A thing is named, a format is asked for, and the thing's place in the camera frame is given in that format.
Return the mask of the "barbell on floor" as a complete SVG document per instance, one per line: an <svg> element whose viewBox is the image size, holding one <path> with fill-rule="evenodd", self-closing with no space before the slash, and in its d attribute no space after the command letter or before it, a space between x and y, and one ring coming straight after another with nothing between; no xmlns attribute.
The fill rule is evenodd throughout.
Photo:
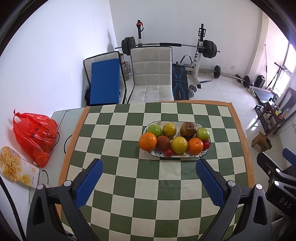
<svg viewBox="0 0 296 241"><path fill-rule="evenodd" d="M235 78L239 82L243 82L243 86L245 88L249 88L251 86L251 79L249 78L249 76L246 75L243 78L241 78L237 74L236 75L230 75L230 74L222 72L221 67L219 65L216 65L214 67L214 70L213 70L213 76L214 76L215 79L218 79L221 75L231 77L231 78Z"/></svg>

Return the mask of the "dark red apple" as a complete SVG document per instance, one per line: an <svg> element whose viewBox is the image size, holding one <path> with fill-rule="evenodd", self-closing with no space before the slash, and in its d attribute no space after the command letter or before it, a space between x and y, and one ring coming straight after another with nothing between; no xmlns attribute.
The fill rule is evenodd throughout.
<svg viewBox="0 0 296 241"><path fill-rule="evenodd" d="M180 127L180 136L186 140L191 139L196 134L196 127L192 122L184 122Z"/></svg>

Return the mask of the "red cherry tomato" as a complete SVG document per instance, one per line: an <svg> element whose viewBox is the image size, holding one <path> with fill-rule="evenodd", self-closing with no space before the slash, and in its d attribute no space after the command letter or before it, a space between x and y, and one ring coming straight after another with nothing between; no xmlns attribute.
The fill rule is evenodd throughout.
<svg viewBox="0 0 296 241"><path fill-rule="evenodd" d="M203 141L203 150L209 149L211 146L211 142L209 140Z"/></svg>
<svg viewBox="0 0 296 241"><path fill-rule="evenodd" d="M166 157L171 157L173 155L174 155L174 151L171 148L165 150Z"/></svg>

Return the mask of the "green apple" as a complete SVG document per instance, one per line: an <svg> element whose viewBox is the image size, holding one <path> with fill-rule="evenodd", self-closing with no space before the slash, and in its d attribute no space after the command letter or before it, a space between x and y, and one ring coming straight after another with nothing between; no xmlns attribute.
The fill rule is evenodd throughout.
<svg viewBox="0 0 296 241"><path fill-rule="evenodd" d="M161 127L159 125L157 125L156 123L149 125L147 128L147 132L152 133L156 137L163 135Z"/></svg>
<svg viewBox="0 0 296 241"><path fill-rule="evenodd" d="M206 128L200 127L196 130L196 137L202 141L207 141L210 139L210 134Z"/></svg>

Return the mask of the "barbell on rack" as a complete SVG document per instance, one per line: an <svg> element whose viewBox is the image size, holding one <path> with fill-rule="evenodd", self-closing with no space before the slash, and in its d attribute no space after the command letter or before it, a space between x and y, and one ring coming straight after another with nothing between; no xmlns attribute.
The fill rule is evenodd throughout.
<svg viewBox="0 0 296 241"><path fill-rule="evenodd" d="M121 49L123 54L130 56L130 51L135 47L146 47L146 46L162 46L162 47L190 47L197 49L198 53L201 53L205 58L214 58L220 51L217 49L217 45L210 40L204 40L202 46L185 45L181 43L146 43L136 44L134 37L126 37L121 41L121 46L115 47L115 49Z"/></svg>

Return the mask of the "weight bench rack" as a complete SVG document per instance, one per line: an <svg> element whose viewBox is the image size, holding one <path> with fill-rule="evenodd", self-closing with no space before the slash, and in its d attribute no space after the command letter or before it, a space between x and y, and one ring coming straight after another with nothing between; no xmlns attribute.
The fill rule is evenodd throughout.
<svg viewBox="0 0 296 241"><path fill-rule="evenodd" d="M136 23L137 27L137 33L138 33L138 44L143 44L142 42L142 31L144 30L144 24L141 22L141 20L138 20ZM206 29L204 28L204 24L201 23L201 27L198 30L198 41L197 41L197 46L202 46L204 37L205 37ZM189 68L189 71L191 72L191 75L193 77L194 82L197 85L197 88L201 88L201 83L198 80L198 72L199 72L199 67L200 67L200 62L201 62L201 53L197 52L194 56L193 64L192 67Z"/></svg>

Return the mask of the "blue foam pad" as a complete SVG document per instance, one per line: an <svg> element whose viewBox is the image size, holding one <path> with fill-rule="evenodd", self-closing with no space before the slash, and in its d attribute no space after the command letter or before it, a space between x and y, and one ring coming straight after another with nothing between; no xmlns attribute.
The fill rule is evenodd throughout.
<svg viewBox="0 0 296 241"><path fill-rule="evenodd" d="M90 105L119 103L119 59L92 63Z"/></svg>

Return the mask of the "large yellow lemon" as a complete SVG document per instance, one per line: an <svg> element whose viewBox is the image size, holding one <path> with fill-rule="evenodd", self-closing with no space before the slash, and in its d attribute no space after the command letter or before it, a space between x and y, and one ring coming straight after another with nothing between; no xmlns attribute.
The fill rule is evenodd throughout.
<svg viewBox="0 0 296 241"><path fill-rule="evenodd" d="M170 147L176 154L183 154L188 148L188 142L184 137L175 137Z"/></svg>

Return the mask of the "red plastic bag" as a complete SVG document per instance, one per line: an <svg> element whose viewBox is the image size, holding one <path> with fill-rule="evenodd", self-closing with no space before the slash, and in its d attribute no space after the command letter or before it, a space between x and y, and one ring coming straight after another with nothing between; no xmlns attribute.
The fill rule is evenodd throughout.
<svg viewBox="0 0 296 241"><path fill-rule="evenodd" d="M52 118L35 113L14 112L13 130L16 141L32 161L44 168L58 137L58 124Z"/></svg>

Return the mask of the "large orange tangerine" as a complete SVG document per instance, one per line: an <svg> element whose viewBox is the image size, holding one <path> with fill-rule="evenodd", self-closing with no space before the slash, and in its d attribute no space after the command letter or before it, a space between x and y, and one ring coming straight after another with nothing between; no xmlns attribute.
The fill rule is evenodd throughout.
<svg viewBox="0 0 296 241"><path fill-rule="evenodd" d="M204 145L201 139L199 138L191 138L188 141L187 152L191 155L200 154L203 151Z"/></svg>

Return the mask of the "small orange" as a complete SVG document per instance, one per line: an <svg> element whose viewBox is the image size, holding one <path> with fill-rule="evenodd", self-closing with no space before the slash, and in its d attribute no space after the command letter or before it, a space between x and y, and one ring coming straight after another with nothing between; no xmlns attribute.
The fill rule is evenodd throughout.
<svg viewBox="0 0 296 241"><path fill-rule="evenodd" d="M157 137L153 133L143 133L138 141L139 147L144 151L151 151L156 147Z"/></svg>

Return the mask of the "brown red round fruit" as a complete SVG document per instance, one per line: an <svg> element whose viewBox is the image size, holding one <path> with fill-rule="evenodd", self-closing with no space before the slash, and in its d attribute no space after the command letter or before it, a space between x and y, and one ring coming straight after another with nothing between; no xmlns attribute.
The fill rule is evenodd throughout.
<svg viewBox="0 0 296 241"><path fill-rule="evenodd" d="M170 139L167 136L158 136L157 137L157 144L156 149L159 151L165 151L170 147Z"/></svg>

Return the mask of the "dark wooden chair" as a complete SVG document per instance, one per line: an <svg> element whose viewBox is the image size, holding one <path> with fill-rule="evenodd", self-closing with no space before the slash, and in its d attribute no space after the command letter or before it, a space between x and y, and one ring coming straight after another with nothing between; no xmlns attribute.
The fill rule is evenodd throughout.
<svg viewBox="0 0 296 241"><path fill-rule="evenodd" d="M295 90L289 87L278 104L273 98L270 98L263 105L256 105L254 110L265 135L268 136L270 133L275 135L295 115ZM274 124L268 125L264 115L269 115L268 121L273 118Z"/></svg>

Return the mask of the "small wooden stool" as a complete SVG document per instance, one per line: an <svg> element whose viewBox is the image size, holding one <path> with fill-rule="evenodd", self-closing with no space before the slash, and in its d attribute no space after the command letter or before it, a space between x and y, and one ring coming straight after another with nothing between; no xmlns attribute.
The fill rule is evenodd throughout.
<svg viewBox="0 0 296 241"><path fill-rule="evenodd" d="M273 147L270 139L262 132L259 132L259 134L252 140L251 146L254 147L255 145L260 147L260 152L265 152Z"/></svg>

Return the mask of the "white padded chair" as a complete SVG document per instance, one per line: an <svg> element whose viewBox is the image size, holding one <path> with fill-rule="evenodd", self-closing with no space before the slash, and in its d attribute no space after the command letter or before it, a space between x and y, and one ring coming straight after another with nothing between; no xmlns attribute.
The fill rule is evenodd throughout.
<svg viewBox="0 0 296 241"><path fill-rule="evenodd" d="M133 88L128 103L173 101L172 49L150 46L132 48Z"/></svg>

